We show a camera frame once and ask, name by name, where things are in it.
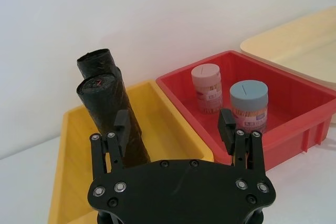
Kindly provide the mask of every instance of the screw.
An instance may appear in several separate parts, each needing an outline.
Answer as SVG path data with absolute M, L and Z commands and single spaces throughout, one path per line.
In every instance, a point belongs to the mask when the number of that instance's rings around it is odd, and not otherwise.
M 122 193 L 123 191 L 126 190 L 126 183 L 125 182 L 118 182 L 118 183 L 116 183 L 116 185 L 114 186 L 114 190 L 117 193 Z
M 107 137 L 113 138 L 115 136 L 115 134 L 113 132 L 110 132 L 109 134 L 107 134 Z
M 98 140 L 98 139 L 99 139 L 99 135 L 93 135 L 93 136 L 91 137 L 91 139 L 92 139 L 92 140 Z
M 253 132 L 252 135 L 255 136 L 255 137 L 260 137 L 260 134 L 258 132 L 256 132 L 256 131 Z
M 198 166 L 198 161 L 197 160 L 191 160 L 190 165 L 193 166 L 193 167 L 197 167 Z
M 107 205 L 109 207 L 116 207 L 118 205 L 118 199 L 117 198 L 110 198 L 107 202 Z
M 102 186 L 97 187 L 96 189 L 94 189 L 93 191 L 93 195 L 96 197 L 100 197 L 105 193 L 105 188 Z
M 245 190 L 245 189 L 247 189 L 247 184 L 246 184 L 246 182 L 243 181 L 243 180 L 241 180 L 241 179 L 239 179 L 239 180 L 236 181 L 236 186 L 237 186 L 239 189 L 241 189 L 241 190 Z
M 269 192 L 268 186 L 265 185 L 264 183 L 258 183 L 257 187 L 263 193 L 268 193 Z
M 169 162 L 164 160 L 164 161 L 161 161 L 160 165 L 164 168 L 167 168 L 169 166 Z
M 252 194 L 247 195 L 246 200 L 253 205 L 257 203 L 257 198 Z
M 237 132 L 237 134 L 238 134 L 239 136 L 243 136 L 243 135 L 244 135 L 244 131 L 238 130 L 238 131 L 236 131 L 236 132 Z

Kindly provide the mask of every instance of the blue lid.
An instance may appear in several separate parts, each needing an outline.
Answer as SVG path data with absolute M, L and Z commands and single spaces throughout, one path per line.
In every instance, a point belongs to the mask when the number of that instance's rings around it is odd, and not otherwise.
M 268 88 L 261 81 L 246 80 L 230 88 L 231 105 L 243 111 L 257 111 L 268 104 Z

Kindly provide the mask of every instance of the yellow plastic bin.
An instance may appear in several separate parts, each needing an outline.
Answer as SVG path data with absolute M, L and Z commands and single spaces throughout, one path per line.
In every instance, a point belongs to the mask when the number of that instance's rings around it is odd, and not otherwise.
M 197 158 L 213 161 L 211 150 L 154 81 L 127 89 L 151 161 Z M 64 115 L 49 224 L 92 224 L 87 202 L 92 182 L 89 136 L 97 132 L 84 106 Z

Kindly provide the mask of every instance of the red plastic bin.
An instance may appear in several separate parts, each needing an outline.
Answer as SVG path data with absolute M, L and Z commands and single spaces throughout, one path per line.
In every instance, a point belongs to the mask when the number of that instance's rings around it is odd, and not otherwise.
M 267 170 L 325 139 L 336 112 L 336 92 L 247 57 L 222 52 L 159 77 L 156 82 L 189 124 L 213 151 L 215 161 L 230 164 L 217 129 L 218 113 L 203 114 L 197 107 L 191 70 L 204 63 L 219 65 L 223 104 L 230 108 L 229 89 L 242 80 L 259 80 L 268 86 L 268 121 L 263 135 Z

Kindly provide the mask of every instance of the beige tray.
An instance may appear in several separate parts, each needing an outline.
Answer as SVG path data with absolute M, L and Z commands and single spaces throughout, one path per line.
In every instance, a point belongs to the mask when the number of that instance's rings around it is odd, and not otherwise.
M 245 40 L 241 50 L 336 90 L 336 6 Z

